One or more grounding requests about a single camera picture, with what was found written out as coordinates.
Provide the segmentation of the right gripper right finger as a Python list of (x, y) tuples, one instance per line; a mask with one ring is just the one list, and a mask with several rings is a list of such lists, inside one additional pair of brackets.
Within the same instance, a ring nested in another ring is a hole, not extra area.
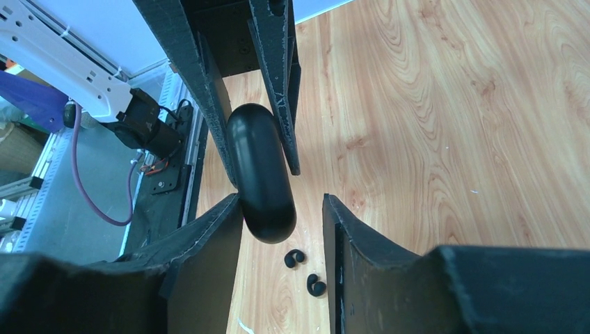
[(322, 205), (332, 333), (588, 333), (589, 252), (436, 246), (417, 255)]

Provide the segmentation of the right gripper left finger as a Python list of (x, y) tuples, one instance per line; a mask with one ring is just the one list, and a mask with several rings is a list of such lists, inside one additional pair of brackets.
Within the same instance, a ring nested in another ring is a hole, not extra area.
[(238, 196), (112, 262), (1, 255), (2, 333), (224, 333), (239, 257)]

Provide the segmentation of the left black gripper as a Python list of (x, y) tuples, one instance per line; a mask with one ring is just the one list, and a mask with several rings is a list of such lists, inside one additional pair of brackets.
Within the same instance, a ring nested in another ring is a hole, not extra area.
[(261, 70), (292, 175), (301, 167), (295, 134), (301, 66), (292, 1), (134, 2), (186, 84), (236, 184), (225, 127), (231, 112), (222, 77)]

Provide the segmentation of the black earbud charging case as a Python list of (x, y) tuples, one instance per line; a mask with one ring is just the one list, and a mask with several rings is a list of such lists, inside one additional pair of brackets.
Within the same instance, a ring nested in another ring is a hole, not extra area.
[(296, 208), (276, 122), (260, 104), (236, 108), (226, 126), (239, 202), (250, 233), (266, 244), (286, 240)]

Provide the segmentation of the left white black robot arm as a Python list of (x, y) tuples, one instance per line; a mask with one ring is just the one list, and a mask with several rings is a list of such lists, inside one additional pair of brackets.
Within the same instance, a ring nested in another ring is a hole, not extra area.
[[(230, 181), (237, 183), (241, 170), (232, 161), (237, 133), (223, 80), (253, 70), (264, 79), (284, 171), (299, 175), (301, 66), (291, 1), (136, 1), (135, 7), (202, 112)], [(179, 136), (158, 120), (153, 99), (81, 53), (21, 1), (1, 2), (1, 50), (80, 103), (128, 147), (158, 157), (177, 147)]]

